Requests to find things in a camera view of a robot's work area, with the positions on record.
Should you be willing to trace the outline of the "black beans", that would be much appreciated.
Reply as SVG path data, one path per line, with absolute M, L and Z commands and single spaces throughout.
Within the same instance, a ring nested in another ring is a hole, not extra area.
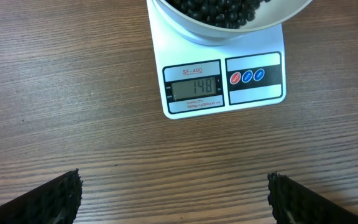
M 207 25 L 239 29 L 255 19 L 255 11 L 270 0 L 165 0 L 182 14 Z

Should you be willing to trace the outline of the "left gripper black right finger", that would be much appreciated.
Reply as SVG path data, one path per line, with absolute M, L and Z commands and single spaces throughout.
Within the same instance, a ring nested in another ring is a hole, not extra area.
M 267 200 L 277 224 L 358 224 L 358 215 L 285 175 L 274 172 L 267 179 Z

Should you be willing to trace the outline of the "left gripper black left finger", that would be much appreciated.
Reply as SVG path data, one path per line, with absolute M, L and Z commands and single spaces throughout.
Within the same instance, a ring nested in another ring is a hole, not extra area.
M 83 181 L 69 171 L 0 206 L 0 223 L 73 223 Z

